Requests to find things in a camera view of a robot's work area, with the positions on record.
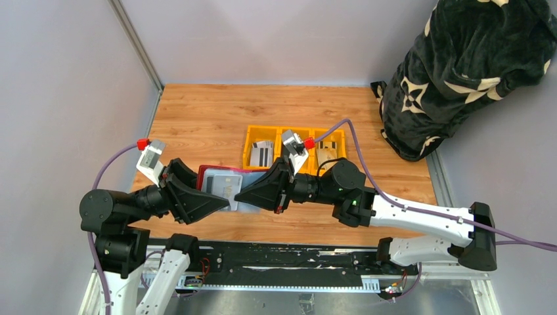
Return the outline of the silver VIP credit card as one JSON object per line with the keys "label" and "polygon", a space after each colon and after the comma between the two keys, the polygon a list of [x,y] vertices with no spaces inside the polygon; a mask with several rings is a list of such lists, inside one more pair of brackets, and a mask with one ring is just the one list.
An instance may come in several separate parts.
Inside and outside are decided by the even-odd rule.
{"label": "silver VIP credit card", "polygon": [[238,202],[234,197],[241,191],[243,177],[241,175],[207,175],[202,184],[202,190],[229,201],[229,205],[222,211],[236,211]]}

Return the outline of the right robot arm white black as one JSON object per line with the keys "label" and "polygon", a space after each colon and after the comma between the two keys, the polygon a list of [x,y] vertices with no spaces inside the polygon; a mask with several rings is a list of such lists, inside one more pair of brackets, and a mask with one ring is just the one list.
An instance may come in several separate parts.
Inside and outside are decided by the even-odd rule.
{"label": "right robot arm white black", "polygon": [[345,158],[323,175],[293,174],[278,158],[255,182],[234,198],[277,214],[290,203],[319,203],[333,207],[332,216],[350,227],[395,227],[422,233],[415,238],[382,238],[375,265],[384,274],[400,266],[451,261],[472,270],[497,269],[494,220],[490,207],[441,207],[397,198],[365,185],[366,176]]}

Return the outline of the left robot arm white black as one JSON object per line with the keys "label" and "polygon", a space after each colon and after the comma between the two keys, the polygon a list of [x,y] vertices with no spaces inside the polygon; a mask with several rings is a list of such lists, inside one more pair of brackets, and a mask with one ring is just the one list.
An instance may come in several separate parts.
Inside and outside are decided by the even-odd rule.
{"label": "left robot arm white black", "polygon": [[179,158],[155,175],[157,183],[140,190],[93,189],[80,202],[81,229],[94,237],[93,260],[105,298],[100,314],[164,314],[183,272],[196,270],[202,261],[197,237],[172,235],[139,301],[150,231],[132,227],[134,222],[171,214],[190,224],[229,206],[227,199],[196,189],[198,175]]}

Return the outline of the red card holder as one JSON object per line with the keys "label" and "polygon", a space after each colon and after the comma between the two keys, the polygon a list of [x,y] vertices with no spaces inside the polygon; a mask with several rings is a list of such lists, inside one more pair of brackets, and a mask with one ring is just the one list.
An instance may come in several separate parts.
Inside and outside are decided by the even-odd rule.
{"label": "red card holder", "polygon": [[198,169],[196,187],[201,192],[209,193],[229,201],[229,205],[220,212],[237,212],[256,214],[260,208],[235,200],[243,188],[253,184],[266,172],[262,170],[236,169],[217,165],[201,165]]}

